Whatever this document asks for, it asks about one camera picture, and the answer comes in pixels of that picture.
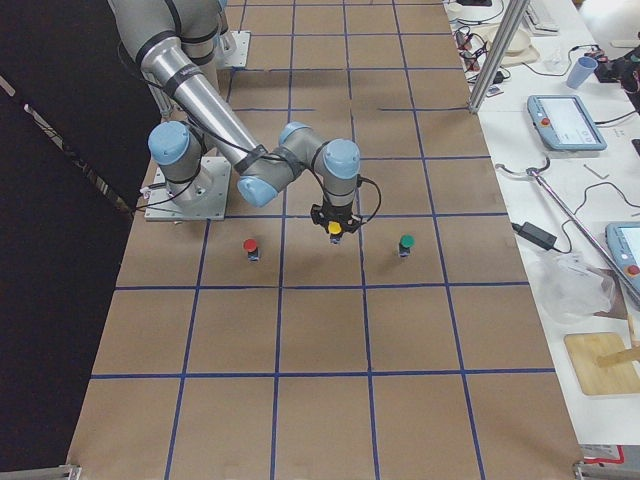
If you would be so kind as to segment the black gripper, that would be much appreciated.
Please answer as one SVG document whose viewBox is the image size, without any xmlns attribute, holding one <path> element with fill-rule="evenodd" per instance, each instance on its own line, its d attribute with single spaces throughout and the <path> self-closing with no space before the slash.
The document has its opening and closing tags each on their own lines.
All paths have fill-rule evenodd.
<svg viewBox="0 0 640 480">
<path fill-rule="evenodd" d="M 353 203 L 336 206 L 324 200 L 321 205 L 313 204 L 310 211 L 312 222 L 325 231 L 357 231 L 361 218 L 353 213 Z"/>
</svg>

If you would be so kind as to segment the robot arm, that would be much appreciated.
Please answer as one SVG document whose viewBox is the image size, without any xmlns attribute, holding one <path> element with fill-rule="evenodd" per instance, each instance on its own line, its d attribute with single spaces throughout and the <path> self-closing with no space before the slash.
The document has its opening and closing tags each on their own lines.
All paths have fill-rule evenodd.
<svg viewBox="0 0 640 480">
<path fill-rule="evenodd" d="M 113 1 L 123 48 L 144 79 L 175 101 L 191 125 L 171 122 L 156 127 L 149 148 L 166 180 L 180 183 L 183 169 L 190 182 L 198 170 L 188 158 L 191 142 L 211 141 L 239 175 L 237 188 L 255 207 L 275 199 L 308 170 L 319 183 L 323 201 L 311 208 L 314 224 L 332 240 L 354 233 L 362 220 L 353 201 L 362 183 L 360 150 L 346 139 L 325 140 L 310 126 L 287 124 L 278 145 L 268 151 L 258 143 L 221 97 L 202 68 L 212 64 L 228 31 L 223 1 Z"/>
</svg>

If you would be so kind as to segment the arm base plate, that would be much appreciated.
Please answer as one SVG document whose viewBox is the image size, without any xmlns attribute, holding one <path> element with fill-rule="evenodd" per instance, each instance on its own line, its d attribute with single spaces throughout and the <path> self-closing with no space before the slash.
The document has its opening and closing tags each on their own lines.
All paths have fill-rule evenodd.
<svg viewBox="0 0 640 480">
<path fill-rule="evenodd" d="M 188 189 L 173 200 L 170 193 L 178 194 L 183 187 L 167 183 L 160 167 L 156 168 L 154 182 L 159 188 L 149 192 L 150 207 L 144 218 L 150 222 L 223 221 L 231 177 L 231 164 L 224 157 L 205 156 L 200 172 Z"/>
<path fill-rule="evenodd" d="M 227 31 L 217 38 L 215 62 L 218 69 L 244 69 L 248 60 L 250 31 Z"/>
</svg>

